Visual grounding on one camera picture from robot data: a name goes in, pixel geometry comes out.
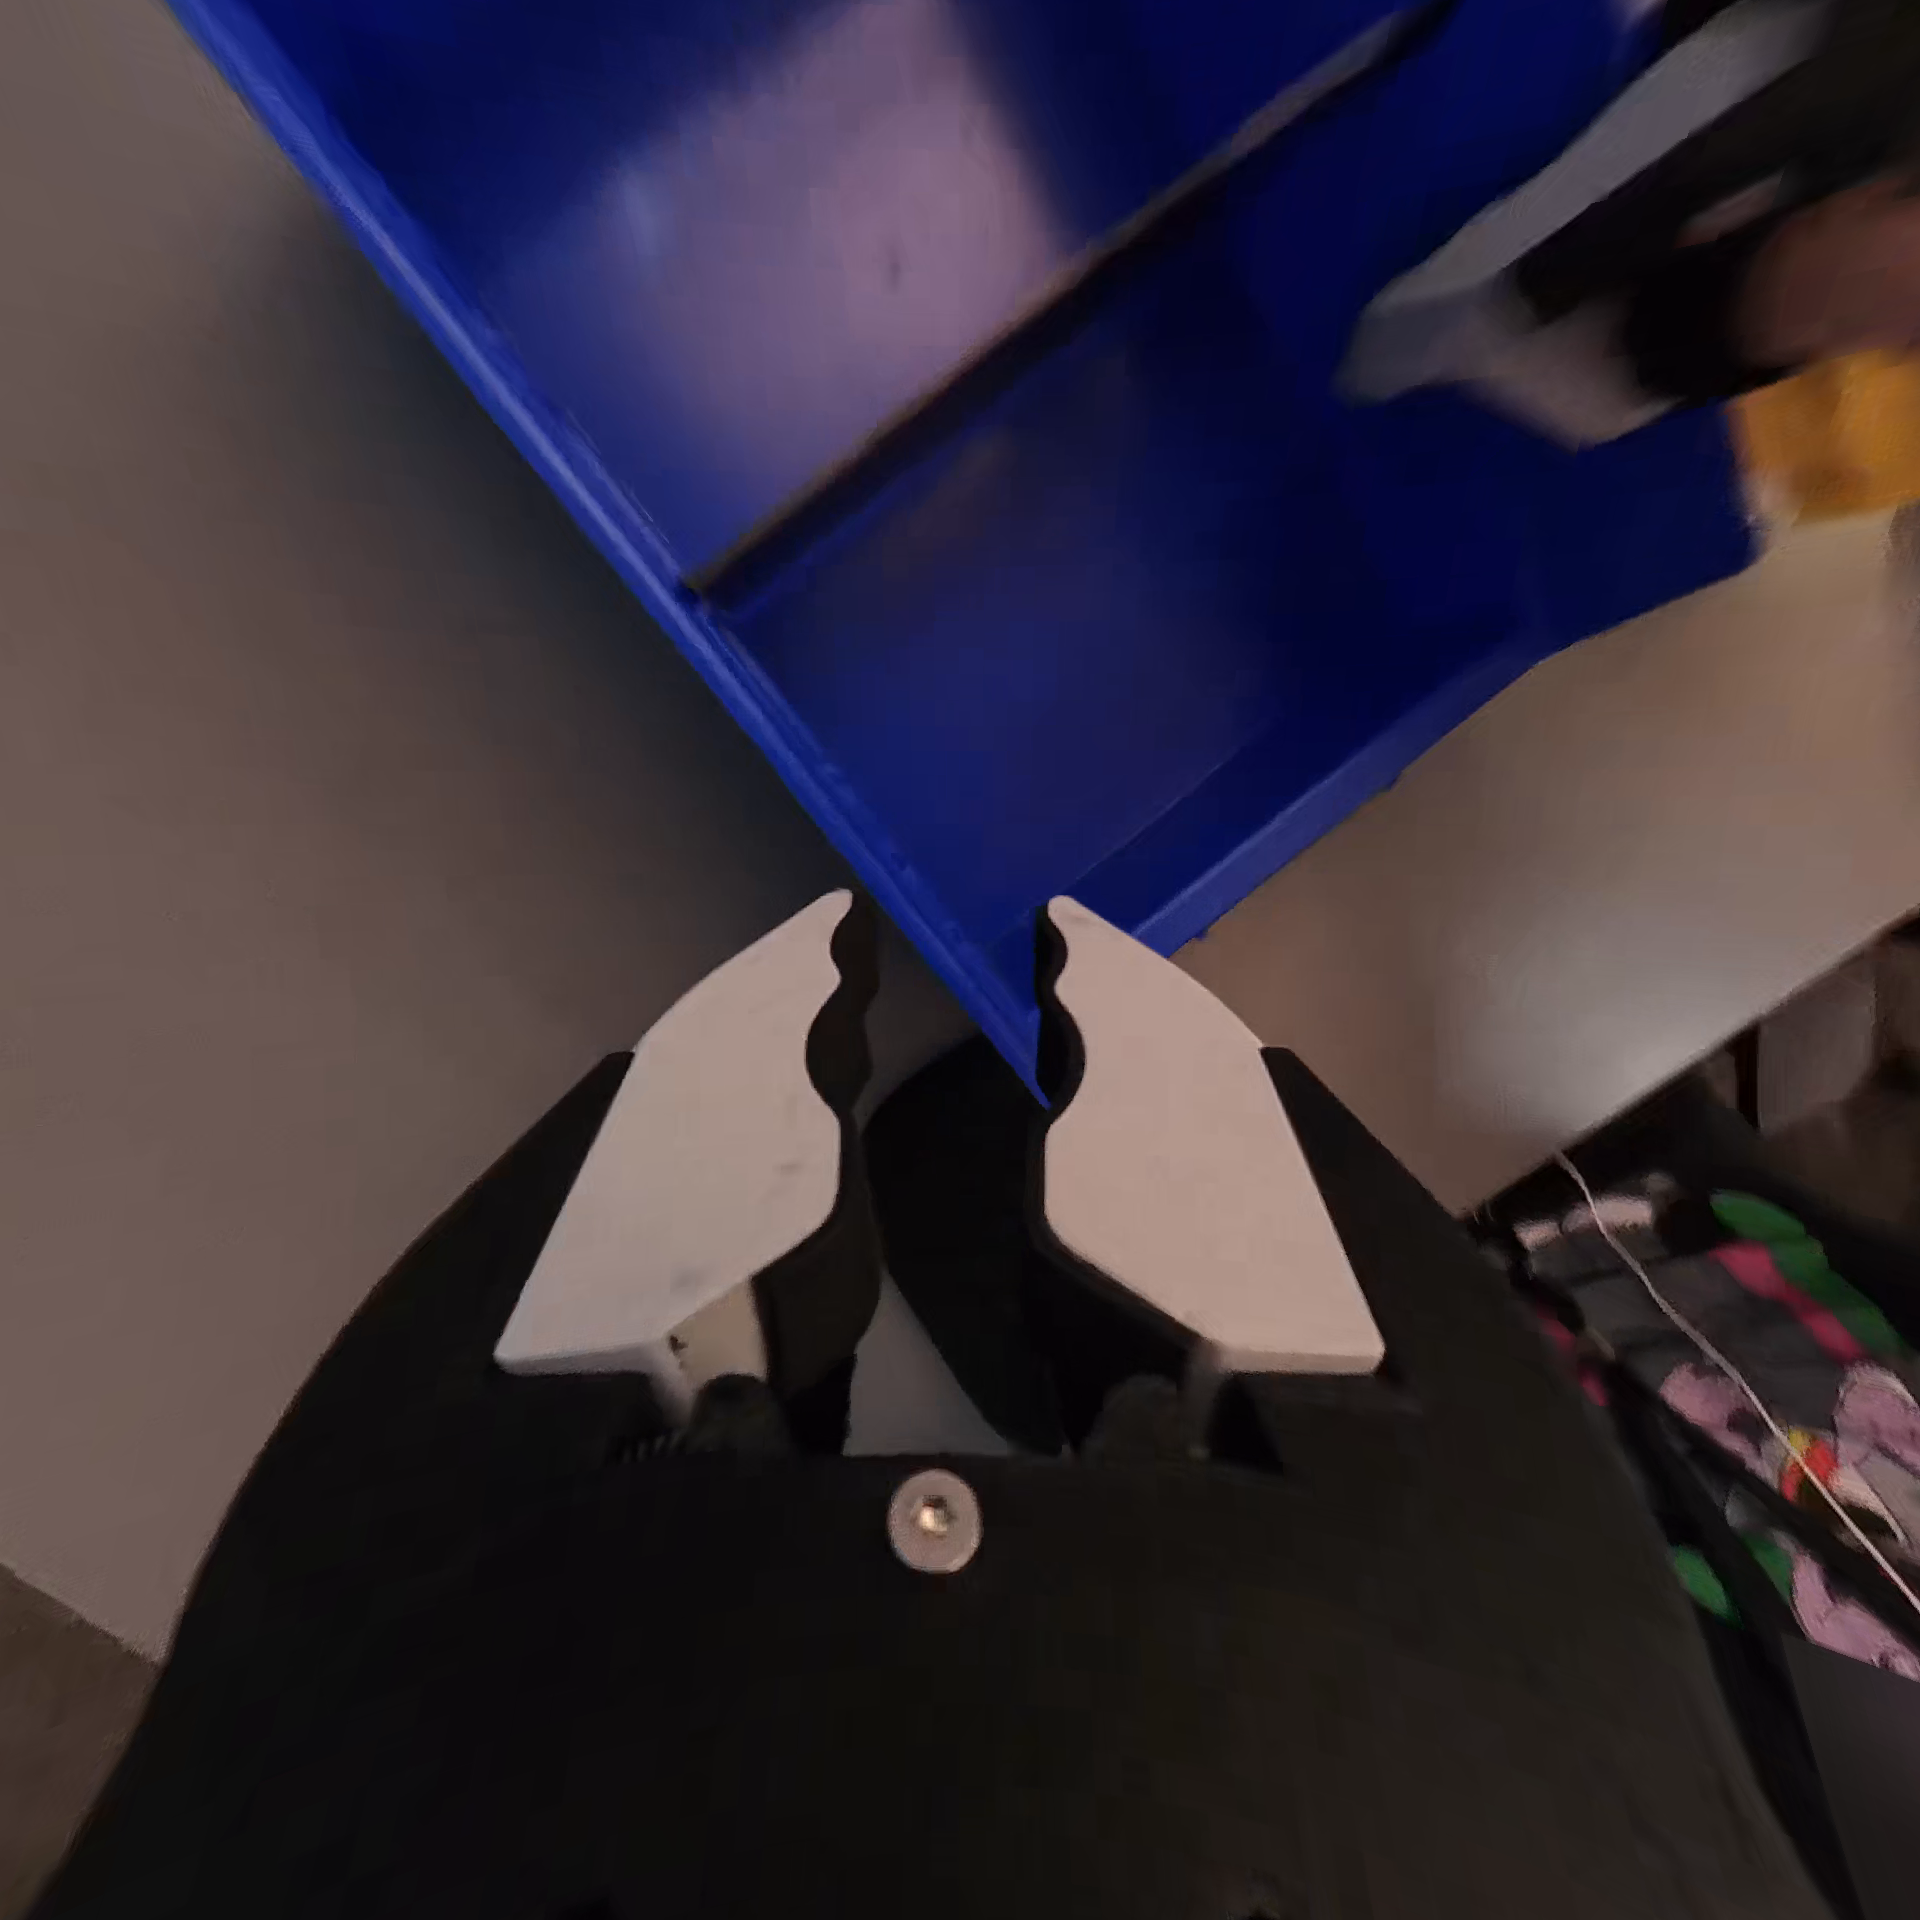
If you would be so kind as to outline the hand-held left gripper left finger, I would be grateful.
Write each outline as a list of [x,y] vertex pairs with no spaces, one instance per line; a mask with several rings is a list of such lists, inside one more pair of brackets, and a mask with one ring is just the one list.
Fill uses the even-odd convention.
[[495,1349],[511,1377],[643,1377],[692,1411],[851,1378],[880,1298],[859,1159],[879,917],[833,889],[635,1043]]

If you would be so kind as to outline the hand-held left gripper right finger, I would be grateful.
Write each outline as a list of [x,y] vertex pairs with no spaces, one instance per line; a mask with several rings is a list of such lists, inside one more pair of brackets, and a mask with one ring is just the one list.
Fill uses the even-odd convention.
[[1044,932],[1072,1087],[1040,1146],[1043,1229],[1187,1378],[1376,1377],[1385,1337],[1257,1033],[1067,895]]

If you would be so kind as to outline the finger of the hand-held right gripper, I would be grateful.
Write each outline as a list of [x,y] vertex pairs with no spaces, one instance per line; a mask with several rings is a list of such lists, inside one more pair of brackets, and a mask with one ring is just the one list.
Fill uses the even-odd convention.
[[1671,235],[1665,215],[1600,213],[1654,183],[1716,123],[1804,68],[1835,5],[1714,5],[1628,83],[1538,173],[1475,213],[1391,281],[1337,373],[1351,403],[1458,390],[1561,446],[1619,441],[1667,417],[1625,351],[1625,286]]

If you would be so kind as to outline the yellow plastic bin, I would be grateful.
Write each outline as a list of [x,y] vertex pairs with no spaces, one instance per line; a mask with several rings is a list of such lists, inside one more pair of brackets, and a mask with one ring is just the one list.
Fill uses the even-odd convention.
[[1767,525],[1898,511],[1918,499],[1918,354],[1860,351],[1728,403]]

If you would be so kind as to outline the blue plastic bin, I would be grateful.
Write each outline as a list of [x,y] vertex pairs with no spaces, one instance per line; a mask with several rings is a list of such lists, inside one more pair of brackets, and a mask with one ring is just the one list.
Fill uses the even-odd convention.
[[1753,556],[1714,413],[1337,394],[1649,59],[1442,5],[1009,387],[801,494],[1394,5],[171,5],[1014,1068],[1034,919],[1162,954],[1536,662]]

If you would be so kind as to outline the person's right hand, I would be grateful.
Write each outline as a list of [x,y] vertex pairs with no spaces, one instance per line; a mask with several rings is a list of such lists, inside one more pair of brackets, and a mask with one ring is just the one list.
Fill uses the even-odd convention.
[[1735,258],[1712,324],[1719,394],[1752,394],[1863,351],[1916,351],[1916,159],[1798,207],[1762,203],[1753,188],[1698,237]]

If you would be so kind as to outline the colourful printed cloth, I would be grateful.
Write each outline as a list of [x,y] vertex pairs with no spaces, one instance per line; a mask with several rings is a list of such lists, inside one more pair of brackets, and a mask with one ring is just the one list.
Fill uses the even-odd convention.
[[1918,1678],[1916,1233],[1795,1180],[1704,1073],[1473,1214],[1696,1611]]

